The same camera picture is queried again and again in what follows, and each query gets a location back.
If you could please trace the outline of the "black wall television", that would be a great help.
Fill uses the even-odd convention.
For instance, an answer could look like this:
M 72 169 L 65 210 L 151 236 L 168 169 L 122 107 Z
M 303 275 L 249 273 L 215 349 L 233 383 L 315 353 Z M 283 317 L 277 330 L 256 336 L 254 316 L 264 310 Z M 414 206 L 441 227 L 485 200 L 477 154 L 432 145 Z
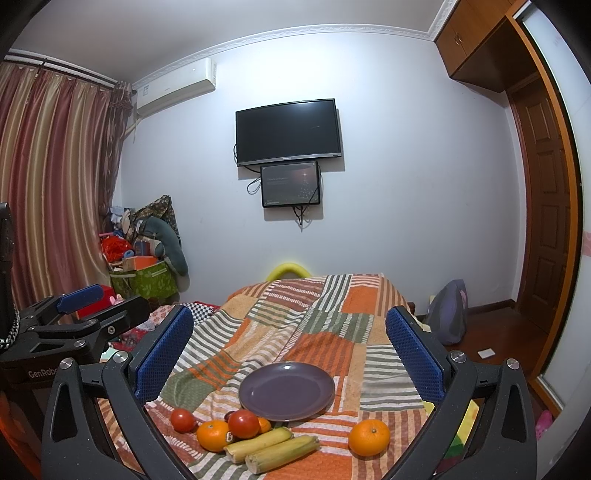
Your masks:
M 342 155 L 335 99 L 287 102 L 235 113 L 239 166 Z

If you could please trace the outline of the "large orange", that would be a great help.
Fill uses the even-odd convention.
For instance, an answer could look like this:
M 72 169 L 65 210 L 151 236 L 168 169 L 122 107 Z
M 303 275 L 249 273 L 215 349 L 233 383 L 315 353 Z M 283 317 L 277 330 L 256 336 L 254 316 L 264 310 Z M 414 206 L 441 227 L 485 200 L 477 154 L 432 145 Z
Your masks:
M 349 450 L 356 456 L 373 457 L 388 449 L 390 439 L 390 430 L 386 423 L 377 419 L 363 420 L 349 432 Z
M 224 420 L 211 420 L 197 427 L 197 441 L 202 449 L 221 453 L 233 441 L 233 436 Z

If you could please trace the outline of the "purple grey backpack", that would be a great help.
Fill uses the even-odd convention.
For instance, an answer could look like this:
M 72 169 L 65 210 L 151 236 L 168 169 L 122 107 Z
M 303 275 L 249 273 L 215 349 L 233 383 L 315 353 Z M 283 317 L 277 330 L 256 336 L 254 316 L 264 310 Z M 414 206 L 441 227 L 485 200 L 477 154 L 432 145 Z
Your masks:
M 425 323 L 443 345 L 460 343 L 467 331 L 468 295 L 462 279 L 451 280 L 431 302 Z

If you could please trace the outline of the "purple ceramic plate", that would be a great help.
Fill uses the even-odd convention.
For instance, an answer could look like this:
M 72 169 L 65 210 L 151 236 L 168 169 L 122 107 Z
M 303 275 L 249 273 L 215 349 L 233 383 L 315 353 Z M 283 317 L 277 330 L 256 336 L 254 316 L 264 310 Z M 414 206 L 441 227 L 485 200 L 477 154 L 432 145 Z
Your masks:
M 320 367 L 294 361 L 263 366 L 238 388 L 240 405 L 271 422 L 304 421 L 335 399 L 335 382 Z

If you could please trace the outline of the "grey green plush toy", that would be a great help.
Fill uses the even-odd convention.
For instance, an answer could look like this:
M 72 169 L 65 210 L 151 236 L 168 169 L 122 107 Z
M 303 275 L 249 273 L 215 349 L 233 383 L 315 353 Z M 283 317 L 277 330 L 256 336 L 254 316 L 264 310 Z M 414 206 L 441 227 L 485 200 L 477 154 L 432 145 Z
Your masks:
M 139 226 L 141 236 L 156 240 L 155 256 L 163 259 L 177 276 L 188 274 L 188 265 L 180 241 L 172 227 L 158 217 L 149 216 Z

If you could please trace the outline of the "camouflage cushion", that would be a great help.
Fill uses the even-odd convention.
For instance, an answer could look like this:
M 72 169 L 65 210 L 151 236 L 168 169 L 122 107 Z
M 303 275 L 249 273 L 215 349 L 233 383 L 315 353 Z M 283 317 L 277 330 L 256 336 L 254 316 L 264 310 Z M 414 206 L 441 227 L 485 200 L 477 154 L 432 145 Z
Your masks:
M 140 235 L 139 226 L 141 221 L 149 216 L 158 217 L 168 223 L 175 231 L 181 244 L 172 199 L 169 195 L 162 195 L 139 209 L 129 209 L 126 211 L 124 220 L 122 221 L 122 227 L 124 237 L 129 243 L 134 243 L 140 238 L 147 238 Z

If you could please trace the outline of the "red tomato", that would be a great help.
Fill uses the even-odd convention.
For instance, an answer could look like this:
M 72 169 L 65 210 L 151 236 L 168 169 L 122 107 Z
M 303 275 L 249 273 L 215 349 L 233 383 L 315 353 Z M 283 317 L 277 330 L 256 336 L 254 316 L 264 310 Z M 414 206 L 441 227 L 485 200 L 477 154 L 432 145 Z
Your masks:
M 228 428 L 233 437 L 250 439 L 260 431 L 259 418 L 249 410 L 240 409 L 228 414 Z
M 197 418 L 183 408 L 175 408 L 169 416 L 172 428 L 178 433 L 191 433 L 197 429 Z

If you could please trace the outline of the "wooden overhead cabinet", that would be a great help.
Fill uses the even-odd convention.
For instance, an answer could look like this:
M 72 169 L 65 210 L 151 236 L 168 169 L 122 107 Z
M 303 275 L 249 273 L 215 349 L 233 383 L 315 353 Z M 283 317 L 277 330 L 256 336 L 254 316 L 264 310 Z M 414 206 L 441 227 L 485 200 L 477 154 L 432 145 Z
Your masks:
M 436 39 L 449 76 L 497 93 L 536 71 L 535 62 L 509 21 L 512 1 L 459 1 Z

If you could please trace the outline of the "small mandarin orange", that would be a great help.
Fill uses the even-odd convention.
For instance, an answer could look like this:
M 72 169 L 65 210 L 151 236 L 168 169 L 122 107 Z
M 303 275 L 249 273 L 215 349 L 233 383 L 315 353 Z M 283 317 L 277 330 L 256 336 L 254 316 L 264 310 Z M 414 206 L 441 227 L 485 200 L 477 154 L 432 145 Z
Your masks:
M 263 417 L 259 417 L 259 418 L 257 418 L 257 421 L 259 421 L 259 433 L 260 434 L 270 432 L 270 430 L 273 429 L 273 426 L 271 426 L 270 421 L 268 419 L 263 418 Z

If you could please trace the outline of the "small black wall monitor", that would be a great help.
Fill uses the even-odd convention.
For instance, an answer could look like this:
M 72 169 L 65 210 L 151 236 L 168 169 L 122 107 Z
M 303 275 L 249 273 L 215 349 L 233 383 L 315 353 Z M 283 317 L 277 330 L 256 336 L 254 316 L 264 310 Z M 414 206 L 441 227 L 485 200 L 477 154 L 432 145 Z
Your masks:
M 284 162 L 260 168 L 263 208 L 304 207 L 321 203 L 317 161 Z

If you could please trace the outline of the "red bag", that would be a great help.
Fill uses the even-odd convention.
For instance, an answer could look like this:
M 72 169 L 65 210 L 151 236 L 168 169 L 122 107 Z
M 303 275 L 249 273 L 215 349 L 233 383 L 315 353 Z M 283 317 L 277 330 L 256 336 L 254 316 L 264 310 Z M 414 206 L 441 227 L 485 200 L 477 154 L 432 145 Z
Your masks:
M 118 235 L 105 235 L 100 238 L 101 252 L 108 263 L 120 262 L 127 251 L 132 250 L 131 244 Z

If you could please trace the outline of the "striped patchwork bed cover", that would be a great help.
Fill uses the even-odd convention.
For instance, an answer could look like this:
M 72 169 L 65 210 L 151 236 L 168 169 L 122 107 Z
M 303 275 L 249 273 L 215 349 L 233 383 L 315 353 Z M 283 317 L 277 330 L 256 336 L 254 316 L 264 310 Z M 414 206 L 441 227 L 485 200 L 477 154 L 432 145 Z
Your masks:
M 386 333 L 404 297 L 381 274 L 283 279 L 232 294 L 193 332 L 145 412 L 198 479 L 248 479 L 249 468 L 177 432 L 177 408 L 198 424 L 248 409 L 317 439 L 273 479 L 379 479 L 433 413 Z

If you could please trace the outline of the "striped red curtain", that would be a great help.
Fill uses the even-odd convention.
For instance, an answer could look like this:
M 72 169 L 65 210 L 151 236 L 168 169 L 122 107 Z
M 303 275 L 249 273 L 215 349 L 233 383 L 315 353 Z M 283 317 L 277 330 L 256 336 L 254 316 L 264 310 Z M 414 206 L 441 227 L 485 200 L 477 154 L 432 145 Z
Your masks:
M 107 229 L 131 86 L 1 65 L 1 199 L 15 228 L 12 293 L 24 309 L 109 281 Z

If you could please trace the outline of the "yellow banana piece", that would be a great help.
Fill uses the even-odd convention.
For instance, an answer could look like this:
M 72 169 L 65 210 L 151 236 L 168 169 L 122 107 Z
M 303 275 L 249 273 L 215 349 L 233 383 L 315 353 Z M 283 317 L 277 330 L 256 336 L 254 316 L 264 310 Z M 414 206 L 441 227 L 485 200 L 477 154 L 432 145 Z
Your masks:
M 320 448 L 317 436 L 301 435 L 247 455 L 245 465 L 250 473 L 259 475 L 297 461 Z
M 294 438 L 294 433 L 287 427 L 278 427 L 269 432 L 260 434 L 252 439 L 240 440 L 229 444 L 223 448 L 226 457 L 233 464 L 245 463 L 245 459 L 250 454 L 259 452 L 259 450 L 272 447 Z

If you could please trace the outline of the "yellow curved headboard tube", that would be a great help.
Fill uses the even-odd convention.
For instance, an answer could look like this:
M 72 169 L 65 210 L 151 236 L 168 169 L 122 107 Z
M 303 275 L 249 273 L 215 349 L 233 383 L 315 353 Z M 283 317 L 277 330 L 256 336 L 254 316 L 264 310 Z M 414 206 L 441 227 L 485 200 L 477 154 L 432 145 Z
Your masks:
M 286 278 L 287 275 L 294 275 L 295 278 L 304 279 L 311 277 L 311 272 L 300 264 L 294 262 L 284 262 L 271 270 L 270 274 L 266 277 L 266 281 L 273 282 Z

